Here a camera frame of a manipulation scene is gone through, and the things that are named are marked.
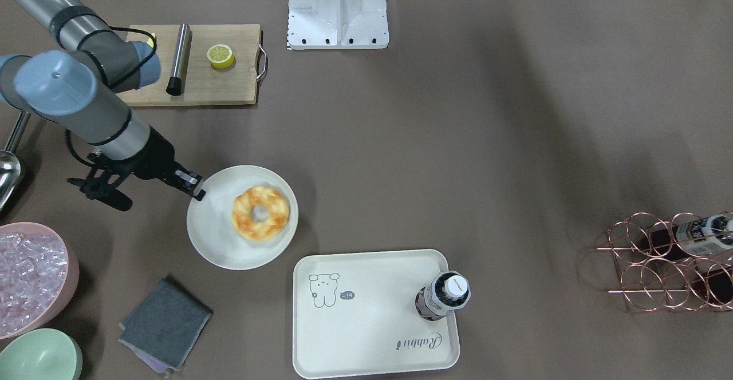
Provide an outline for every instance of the lemon slice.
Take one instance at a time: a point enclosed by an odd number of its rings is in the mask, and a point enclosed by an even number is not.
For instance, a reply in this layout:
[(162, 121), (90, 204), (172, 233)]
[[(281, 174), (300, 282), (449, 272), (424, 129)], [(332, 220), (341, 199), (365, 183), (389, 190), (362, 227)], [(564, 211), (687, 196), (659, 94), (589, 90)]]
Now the lemon slice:
[(234, 63), (234, 52), (231, 51), (230, 46), (222, 43), (209, 48), (206, 57), (209, 59), (209, 64), (215, 69), (228, 69)]

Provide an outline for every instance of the wooden cutting board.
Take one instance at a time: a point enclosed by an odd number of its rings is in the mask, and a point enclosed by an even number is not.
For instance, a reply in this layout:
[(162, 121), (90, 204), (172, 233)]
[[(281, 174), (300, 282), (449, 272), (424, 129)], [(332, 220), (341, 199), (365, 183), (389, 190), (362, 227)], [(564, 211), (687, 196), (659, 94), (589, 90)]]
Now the wooden cutting board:
[[(262, 30), (259, 25), (191, 25), (191, 53), (183, 95), (165, 92), (178, 40), (180, 25), (132, 25), (131, 28), (155, 33), (160, 79), (139, 90), (119, 96), (130, 106), (212, 106), (257, 103), (257, 62)], [(147, 36), (128, 33), (128, 41), (146, 41)], [(206, 57), (210, 46), (224, 43), (231, 47), (235, 64), (214, 69)]]

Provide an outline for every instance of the pink bowl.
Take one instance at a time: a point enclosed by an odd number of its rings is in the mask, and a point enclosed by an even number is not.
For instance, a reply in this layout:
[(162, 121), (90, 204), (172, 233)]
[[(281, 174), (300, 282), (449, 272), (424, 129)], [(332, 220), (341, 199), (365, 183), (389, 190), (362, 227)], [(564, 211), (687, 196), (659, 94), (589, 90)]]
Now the pink bowl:
[(0, 336), (0, 340), (2, 340), (3, 338), (11, 338), (17, 335), (23, 335), (25, 333), (28, 333), (28, 331), (35, 330), (35, 328), (39, 328), (45, 323), (48, 323), (49, 320), (56, 317), (58, 313), (60, 313), (61, 310), (63, 310), (64, 307), (69, 304), (71, 297), (73, 297), (74, 292), (76, 291), (76, 284), (78, 284), (79, 282), (79, 261), (76, 258), (76, 254), (74, 254), (74, 251), (71, 250), (71, 247), (69, 247), (68, 244), (66, 244), (55, 231), (48, 228), (47, 226), (44, 226), (43, 224), (38, 223), (11, 223), (0, 226), (0, 234), (10, 234), (13, 232), (23, 232), (23, 234), (38, 233), (43, 234), (44, 236), (55, 236), (56, 238), (58, 238), (58, 241), (62, 242), (62, 244), (64, 245), (64, 249), (66, 250), (66, 257), (68, 257), (66, 262), (68, 264), (66, 265), (66, 276), (63, 283), (61, 284), (61, 289), (58, 291), (56, 298), (53, 299), (53, 302), (50, 304), (50, 306), (48, 306), (48, 309), (46, 309), (45, 312), (39, 315), (39, 317), (37, 317), (35, 320), (28, 323), (28, 325), (24, 328), (21, 328), (14, 333)]

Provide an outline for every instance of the cartoon bear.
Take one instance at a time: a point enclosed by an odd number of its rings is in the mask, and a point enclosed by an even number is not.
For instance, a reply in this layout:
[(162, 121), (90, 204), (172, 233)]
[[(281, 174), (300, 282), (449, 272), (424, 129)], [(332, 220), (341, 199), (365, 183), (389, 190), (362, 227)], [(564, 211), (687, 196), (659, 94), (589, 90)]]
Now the cartoon bear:
[(311, 294), (313, 305), (331, 307), (336, 304), (336, 288), (338, 287), (338, 273), (330, 275), (309, 275), (311, 280)]

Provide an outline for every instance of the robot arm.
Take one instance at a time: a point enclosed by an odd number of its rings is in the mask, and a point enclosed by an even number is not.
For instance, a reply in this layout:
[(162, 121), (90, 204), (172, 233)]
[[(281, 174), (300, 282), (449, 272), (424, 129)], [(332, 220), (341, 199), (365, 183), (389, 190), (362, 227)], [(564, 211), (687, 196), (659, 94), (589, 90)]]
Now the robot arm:
[(202, 177), (176, 163), (170, 142), (115, 95), (160, 77), (154, 50), (121, 40), (78, 0), (16, 1), (62, 48), (76, 50), (0, 57), (0, 100), (65, 126), (99, 151), (89, 156), (89, 175), (69, 181), (88, 198), (123, 211), (132, 201), (117, 187), (130, 174), (160, 179), (201, 200)]

